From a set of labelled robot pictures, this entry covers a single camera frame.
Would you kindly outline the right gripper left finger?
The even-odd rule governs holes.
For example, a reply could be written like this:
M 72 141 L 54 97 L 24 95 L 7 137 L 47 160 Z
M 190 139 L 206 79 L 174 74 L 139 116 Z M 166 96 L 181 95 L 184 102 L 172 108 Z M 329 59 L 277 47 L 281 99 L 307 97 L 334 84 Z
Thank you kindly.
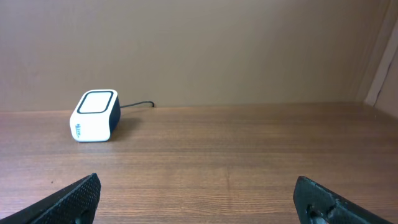
M 92 224 L 101 182 L 92 173 L 31 206 L 1 219 L 1 224 Z

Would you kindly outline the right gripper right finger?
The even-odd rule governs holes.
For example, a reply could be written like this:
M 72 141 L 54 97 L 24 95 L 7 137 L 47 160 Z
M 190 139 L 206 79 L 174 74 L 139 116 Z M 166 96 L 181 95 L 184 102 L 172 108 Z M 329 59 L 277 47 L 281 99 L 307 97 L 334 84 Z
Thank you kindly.
M 391 224 L 305 176 L 298 177 L 293 200 L 300 223 Z

